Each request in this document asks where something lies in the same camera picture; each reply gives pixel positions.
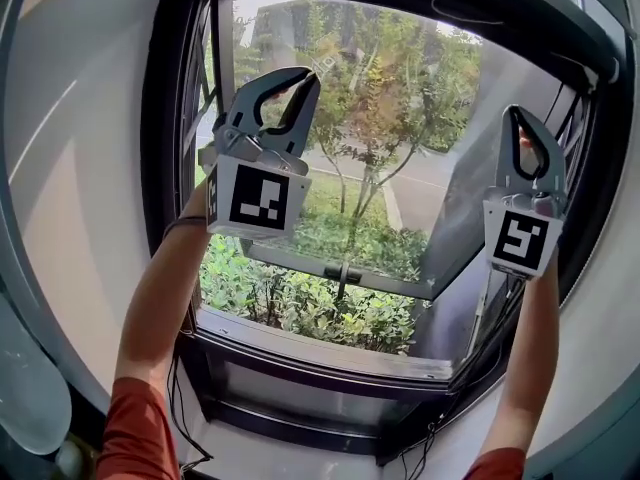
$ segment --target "forearm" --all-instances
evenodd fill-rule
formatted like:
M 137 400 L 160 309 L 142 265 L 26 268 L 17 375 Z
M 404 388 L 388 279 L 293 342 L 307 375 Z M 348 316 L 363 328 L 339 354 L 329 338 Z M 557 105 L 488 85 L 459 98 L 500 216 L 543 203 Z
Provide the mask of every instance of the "forearm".
M 204 215 L 196 189 L 186 215 Z M 174 227 L 151 259 L 127 311 L 116 377 L 162 382 L 198 278 L 210 235 L 204 225 Z
M 501 403 L 539 419 L 558 360 L 558 262 L 527 283 Z

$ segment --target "red sleeve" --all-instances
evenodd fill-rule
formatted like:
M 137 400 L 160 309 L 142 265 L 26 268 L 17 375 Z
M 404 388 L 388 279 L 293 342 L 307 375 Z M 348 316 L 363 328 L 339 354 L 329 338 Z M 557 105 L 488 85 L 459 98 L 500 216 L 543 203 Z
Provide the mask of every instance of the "red sleeve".
M 519 448 L 499 448 L 481 455 L 463 480 L 520 480 L 525 453 Z
M 133 378 L 113 383 L 96 480 L 179 480 L 164 398 Z

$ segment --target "window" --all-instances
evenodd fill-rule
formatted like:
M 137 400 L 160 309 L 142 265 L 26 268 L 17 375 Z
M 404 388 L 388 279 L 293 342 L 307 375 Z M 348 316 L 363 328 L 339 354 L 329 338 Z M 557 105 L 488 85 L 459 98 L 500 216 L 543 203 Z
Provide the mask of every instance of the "window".
M 383 7 L 233 0 L 232 21 L 236 87 L 285 66 L 318 73 L 302 157 L 313 182 L 291 240 L 212 238 L 203 302 L 308 338 L 428 358 L 424 341 L 441 330 L 421 319 L 483 244 L 502 111 L 521 103 L 557 130 L 573 92 L 476 35 Z M 265 123 L 288 96 L 263 107 Z M 200 122 L 198 147 L 214 119 L 209 110 Z M 344 293 L 343 272 L 357 284 Z

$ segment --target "hand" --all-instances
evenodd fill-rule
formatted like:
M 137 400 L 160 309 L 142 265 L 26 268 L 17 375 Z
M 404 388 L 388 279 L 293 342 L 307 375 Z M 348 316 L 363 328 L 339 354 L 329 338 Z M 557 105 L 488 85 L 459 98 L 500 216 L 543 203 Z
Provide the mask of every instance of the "hand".
M 207 213 L 207 178 L 193 189 L 180 217 L 204 217 Z

